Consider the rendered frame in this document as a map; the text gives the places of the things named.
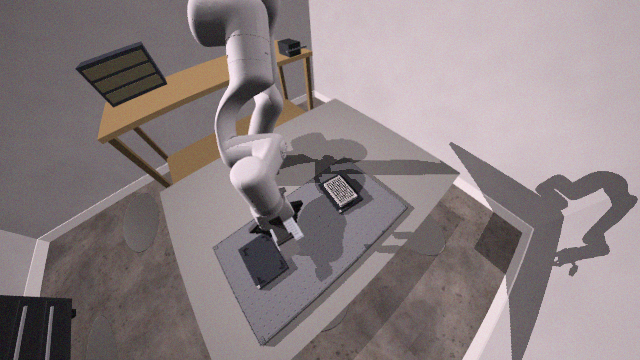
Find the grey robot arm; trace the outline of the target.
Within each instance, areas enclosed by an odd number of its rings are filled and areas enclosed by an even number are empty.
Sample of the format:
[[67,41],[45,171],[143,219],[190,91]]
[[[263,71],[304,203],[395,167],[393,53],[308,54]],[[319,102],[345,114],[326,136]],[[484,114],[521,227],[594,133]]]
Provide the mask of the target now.
[[[187,11],[199,44],[226,45],[230,83],[218,106],[215,133],[221,158],[232,168],[233,186],[260,216],[275,214],[287,192],[275,181],[287,145],[282,135],[273,133],[283,110],[283,99],[275,86],[274,30],[280,1],[189,0]],[[237,135],[237,114],[253,97],[256,107],[248,133],[252,135]],[[268,222],[286,260],[302,251],[279,216]]]

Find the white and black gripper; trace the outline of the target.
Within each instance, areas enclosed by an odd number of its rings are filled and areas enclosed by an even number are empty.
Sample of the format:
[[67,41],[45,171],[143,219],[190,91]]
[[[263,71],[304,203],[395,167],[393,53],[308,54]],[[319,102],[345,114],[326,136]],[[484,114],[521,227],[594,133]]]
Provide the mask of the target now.
[[284,197],[283,198],[283,203],[282,203],[281,208],[275,213],[276,215],[273,214],[273,215],[270,215],[270,216],[260,216],[260,215],[256,214],[254,212],[254,210],[250,207],[251,213],[254,216],[256,221],[248,229],[249,233],[256,233],[256,234],[263,233],[263,235],[265,235],[265,234],[267,235],[268,234],[270,237],[272,237],[272,234],[270,232],[270,229],[272,229],[272,227],[270,226],[268,221],[270,221],[270,220],[272,220],[272,219],[274,219],[274,218],[276,218],[278,216],[282,219],[283,222],[285,222],[286,220],[288,220],[291,217],[293,217],[295,223],[297,223],[297,218],[298,218],[297,217],[298,216],[297,213],[301,210],[303,202],[301,200],[294,201],[294,202],[289,202],[289,200],[288,200],[288,198],[287,198],[287,196],[285,194],[283,194],[282,196]]

